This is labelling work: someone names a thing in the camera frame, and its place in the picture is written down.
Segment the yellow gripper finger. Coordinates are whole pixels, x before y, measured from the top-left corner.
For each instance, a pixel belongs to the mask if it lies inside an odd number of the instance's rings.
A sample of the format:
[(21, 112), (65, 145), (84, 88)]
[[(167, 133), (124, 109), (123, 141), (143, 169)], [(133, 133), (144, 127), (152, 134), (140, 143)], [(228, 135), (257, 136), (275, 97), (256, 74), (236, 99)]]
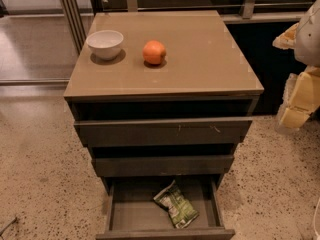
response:
[(276, 37), (272, 42), (272, 45), (283, 50), (293, 49), (295, 47), (297, 27), (297, 23), (293, 24), (285, 32)]
[(307, 72), (290, 74), (278, 111), (279, 124), (288, 129), (298, 129), (319, 107), (320, 77)]

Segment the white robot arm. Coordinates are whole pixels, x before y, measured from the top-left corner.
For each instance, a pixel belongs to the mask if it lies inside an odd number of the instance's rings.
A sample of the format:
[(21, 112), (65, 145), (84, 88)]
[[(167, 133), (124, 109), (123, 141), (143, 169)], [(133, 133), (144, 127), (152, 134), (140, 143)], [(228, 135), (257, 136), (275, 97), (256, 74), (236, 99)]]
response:
[(306, 65), (299, 75), (291, 73), (285, 83), (283, 103), (277, 113), (277, 127), (296, 131), (320, 107), (320, 0), (316, 0), (298, 23), (272, 43), (294, 51), (295, 60)]

